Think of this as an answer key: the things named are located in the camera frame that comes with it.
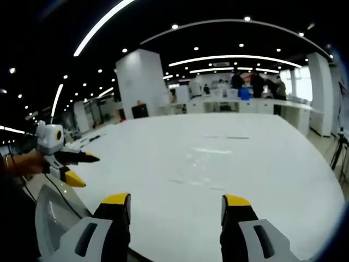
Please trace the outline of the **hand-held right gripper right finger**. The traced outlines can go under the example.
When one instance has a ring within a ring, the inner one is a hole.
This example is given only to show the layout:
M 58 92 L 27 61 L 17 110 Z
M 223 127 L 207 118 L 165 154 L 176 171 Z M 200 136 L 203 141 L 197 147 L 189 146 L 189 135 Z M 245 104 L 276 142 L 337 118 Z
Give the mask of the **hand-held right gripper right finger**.
M 223 261 L 299 261 L 290 241 L 266 219 L 259 219 L 246 199 L 225 194 L 221 208 Z

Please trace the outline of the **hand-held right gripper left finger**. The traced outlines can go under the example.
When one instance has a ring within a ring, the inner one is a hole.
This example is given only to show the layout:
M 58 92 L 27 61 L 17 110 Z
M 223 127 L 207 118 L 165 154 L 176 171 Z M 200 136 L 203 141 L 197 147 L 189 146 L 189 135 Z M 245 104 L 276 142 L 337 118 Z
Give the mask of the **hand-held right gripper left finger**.
M 41 261 L 127 261 L 131 195 L 103 199 L 93 214 L 76 214 L 57 193 L 40 195 Z

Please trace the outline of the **person's left hand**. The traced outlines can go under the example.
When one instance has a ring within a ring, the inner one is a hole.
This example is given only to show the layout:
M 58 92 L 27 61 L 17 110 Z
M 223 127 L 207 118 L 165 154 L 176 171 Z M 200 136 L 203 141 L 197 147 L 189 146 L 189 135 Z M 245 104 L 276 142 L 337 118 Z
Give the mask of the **person's left hand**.
M 4 170 L 17 176 L 36 175 L 44 171 L 44 155 L 36 150 L 15 156 L 6 156 Z

